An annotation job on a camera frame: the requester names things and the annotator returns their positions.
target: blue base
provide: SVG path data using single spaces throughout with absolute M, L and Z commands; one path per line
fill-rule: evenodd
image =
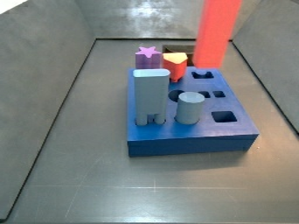
M 209 92 L 210 98 L 206 98 L 199 122 L 185 125 L 174 120 L 178 102 L 169 98 L 166 123 L 155 124 L 150 116 L 148 124 L 136 126 L 134 69 L 128 71 L 127 145 L 130 157 L 247 150 L 258 138 L 258 128 L 221 71 L 187 67 L 186 75 L 179 82 L 170 84 L 170 93 L 174 90 Z

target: toy block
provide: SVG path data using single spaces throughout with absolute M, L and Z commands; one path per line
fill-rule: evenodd
M 166 69 L 136 69 L 135 77 L 135 124 L 147 125 L 147 116 L 154 122 L 166 120 L 170 71 Z
M 197 92 L 179 94 L 175 121 L 182 124 L 195 124 L 201 120 L 205 96 Z
M 162 53 L 155 50 L 155 46 L 139 47 L 139 52 L 135 53 L 135 68 L 154 69 L 162 67 Z
M 187 67 L 179 82 L 169 86 L 166 122 L 136 125 L 135 69 L 128 71 L 127 146 L 130 157 L 162 156 L 214 151 L 246 151 L 258 138 L 258 128 L 218 69 Z M 182 93 L 205 95 L 201 120 L 175 121 Z
M 187 59 L 185 52 L 169 52 L 163 54 L 163 68 L 171 71 L 173 82 L 177 82 L 185 75 Z
M 193 55 L 197 67 L 221 67 L 242 0 L 205 0 Z

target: shape sorter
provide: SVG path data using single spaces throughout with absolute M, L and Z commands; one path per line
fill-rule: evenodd
M 165 124 L 148 116 L 136 125 L 134 71 L 128 71 L 127 145 L 128 156 L 161 156 L 214 151 L 246 151 L 258 138 L 258 128 L 218 69 L 189 66 L 178 82 L 171 82 Z M 191 125 L 175 121 L 179 94 L 205 95 L 201 120 Z

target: metal floor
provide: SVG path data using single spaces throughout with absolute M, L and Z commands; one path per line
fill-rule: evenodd
M 127 156 L 127 69 L 139 46 L 99 40 L 7 223 L 298 222 L 299 141 L 233 45 L 221 69 L 261 136 L 247 152 Z

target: purple star block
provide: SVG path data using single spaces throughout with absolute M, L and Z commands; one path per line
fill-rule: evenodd
M 140 52 L 135 53 L 135 68 L 151 69 L 162 67 L 162 53 L 155 50 L 155 46 L 139 47 Z

